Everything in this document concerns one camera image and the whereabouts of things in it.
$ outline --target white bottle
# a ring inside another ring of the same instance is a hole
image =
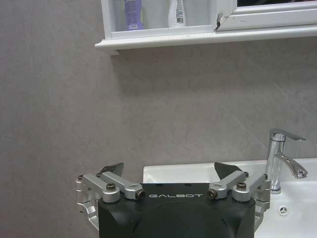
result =
[[[170,0],[168,27],[186,26],[183,0]]]

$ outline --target wall cabinet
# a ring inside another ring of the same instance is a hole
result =
[[[126,31],[124,0],[102,0],[105,39],[95,47],[117,55],[132,48],[317,36],[317,0],[265,2],[184,0],[187,26],[168,28],[169,0],[142,0],[144,30]]]

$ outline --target mirror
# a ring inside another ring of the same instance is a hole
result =
[[[312,1],[312,0],[238,0],[238,6],[255,6],[255,5],[290,3],[290,2],[301,2],[301,1]]]

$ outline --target purple bottle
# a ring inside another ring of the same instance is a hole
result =
[[[143,30],[142,0],[124,0],[127,31]]]

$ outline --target sink drain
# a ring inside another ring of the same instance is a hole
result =
[[[278,213],[280,216],[286,216],[288,214],[288,208],[285,206],[280,206],[278,208]]]

